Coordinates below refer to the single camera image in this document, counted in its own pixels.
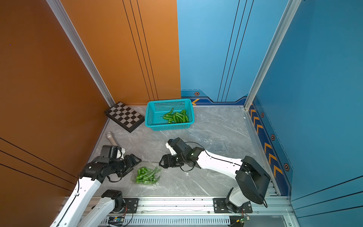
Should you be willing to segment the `green pepper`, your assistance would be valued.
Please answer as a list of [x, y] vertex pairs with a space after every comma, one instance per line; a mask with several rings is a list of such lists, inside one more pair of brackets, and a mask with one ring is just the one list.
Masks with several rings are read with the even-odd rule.
[[174, 112], [174, 113], [172, 114], [172, 117], [173, 117], [173, 121], [174, 121], [176, 124], [183, 123], [183, 118], [182, 118], [182, 116], [180, 116], [180, 114], [179, 114], [179, 113]]
[[188, 118], [188, 115], [186, 113], [186, 110], [181, 111], [181, 115], [182, 115], [182, 122], [183, 123], [188, 123], [189, 122], [189, 118]]
[[174, 109], [172, 108], [170, 112], [164, 114], [163, 118], [164, 119], [173, 119], [174, 115], [173, 115]]

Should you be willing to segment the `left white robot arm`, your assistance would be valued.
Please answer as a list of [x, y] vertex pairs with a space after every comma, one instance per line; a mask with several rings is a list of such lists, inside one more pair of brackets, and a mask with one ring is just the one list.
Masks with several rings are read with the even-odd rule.
[[107, 190], [84, 218], [82, 215], [104, 180], [116, 174], [121, 180], [142, 162], [134, 154], [125, 155], [119, 146], [104, 145], [99, 156], [83, 168], [67, 202], [51, 224], [52, 227], [97, 227], [111, 212], [126, 208], [121, 191]]

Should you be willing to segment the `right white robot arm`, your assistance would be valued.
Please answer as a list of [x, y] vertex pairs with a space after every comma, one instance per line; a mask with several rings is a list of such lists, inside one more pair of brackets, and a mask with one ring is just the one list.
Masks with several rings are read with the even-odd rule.
[[224, 201], [215, 203], [217, 213], [251, 213], [252, 203], [268, 207], [265, 196], [271, 177], [254, 158], [227, 158], [207, 151], [198, 143], [193, 148], [189, 144], [181, 138], [170, 139], [165, 144], [170, 152], [162, 156], [159, 166], [168, 169], [188, 165], [191, 170], [208, 169], [234, 179], [238, 186], [230, 189]]

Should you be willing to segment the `teal plastic basket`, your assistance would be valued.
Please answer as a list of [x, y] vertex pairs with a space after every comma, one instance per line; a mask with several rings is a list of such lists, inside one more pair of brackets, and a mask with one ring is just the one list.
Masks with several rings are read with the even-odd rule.
[[195, 121], [191, 100], [151, 101], [147, 104], [145, 125], [154, 131], [188, 129]]

